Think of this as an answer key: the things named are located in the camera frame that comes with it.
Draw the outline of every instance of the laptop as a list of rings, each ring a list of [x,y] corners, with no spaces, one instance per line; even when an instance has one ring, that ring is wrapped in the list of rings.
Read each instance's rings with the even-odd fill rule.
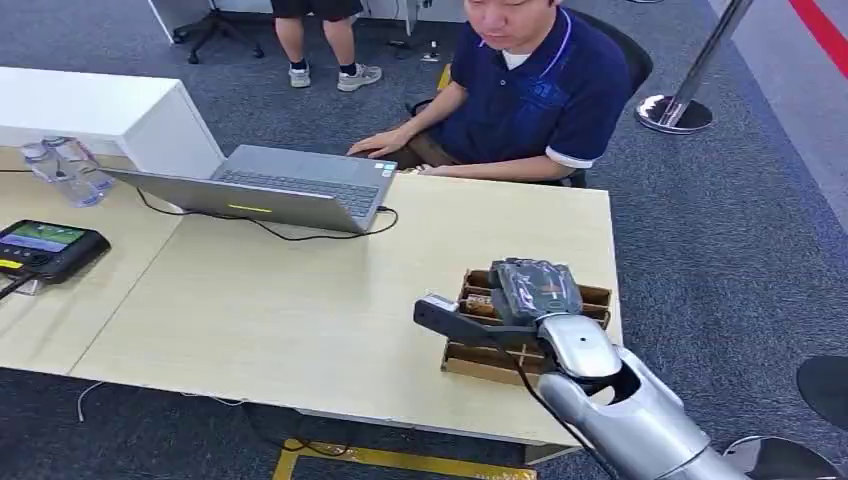
[[[187,211],[365,233],[396,168],[395,162],[241,145],[208,180],[101,170]]]

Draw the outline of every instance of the black shorts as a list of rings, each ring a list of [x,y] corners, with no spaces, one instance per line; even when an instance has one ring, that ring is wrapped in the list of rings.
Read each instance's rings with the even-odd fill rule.
[[[301,18],[309,13],[328,22],[338,22],[362,11],[359,0],[271,0],[274,17]]]

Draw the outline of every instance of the person standing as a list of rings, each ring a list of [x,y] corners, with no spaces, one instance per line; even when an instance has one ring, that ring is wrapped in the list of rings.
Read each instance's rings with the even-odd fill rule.
[[[380,67],[356,63],[353,16],[362,11],[359,0],[271,0],[277,38],[291,62],[291,86],[312,84],[309,63],[303,52],[303,17],[314,13],[324,23],[324,34],[339,62],[339,83],[343,92],[353,92],[383,76]]]

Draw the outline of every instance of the sneaker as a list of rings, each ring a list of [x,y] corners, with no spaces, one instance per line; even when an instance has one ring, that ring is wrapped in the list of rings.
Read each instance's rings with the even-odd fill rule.
[[[294,88],[306,88],[312,85],[312,79],[309,78],[309,66],[306,66],[306,70],[294,70],[289,67],[289,80]]]
[[[339,84],[336,85],[343,92],[352,92],[364,85],[371,85],[383,77],[383,70],[380,67],[369,67],[356,64],[356,75],[348,75],[339,72]]]

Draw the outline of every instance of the gray carpet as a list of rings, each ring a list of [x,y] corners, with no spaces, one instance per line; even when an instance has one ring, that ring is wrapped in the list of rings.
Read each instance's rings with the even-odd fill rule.
[[[268,57],[218,41],[203,65],[163,44],[146,2],[0,0],[0,64],[172,76],[183,79],[226,152],[241,143],[341,153],[404,116],[402,103],[432,94],[440,66],[395,60],[383,45],[400,32],[357,24],[359,58],[385,81],[353,95],[334,89],[328,47],[311,25],[315,65],[307,91],[285,86],[285,61],[266,26],[252,30]],[[641,96],[670,92],[715,15],[704,0],[637,5],[570,0],[634,36],[653,56]],[[420,24],[420,37],[450,25]],[[815,354],[848,355],[848,248],[832,212],[769,110],[745,63],[725,48],[698,98],[716,125],[670,137],[622,117],[590,173],[608,189],[627,345],[684,399],[715,444],[751,434],[800,440],[838,463],[848,433],[806,407],[797,366]],[[89,397],[84,424],[76,394],[85,382],[0,370],[0,478],[268,479],[278,452],[249,430],[240,409],[177,394],[107,386]],[[263,408],[270,435],[291,435],[296,416]],[[516,465],[513,445],[310,420],[310,437],[398,451]],[[600,479],[578,454],[539,468],[542,478]],[[296,478],[439,478],[305,459]]]

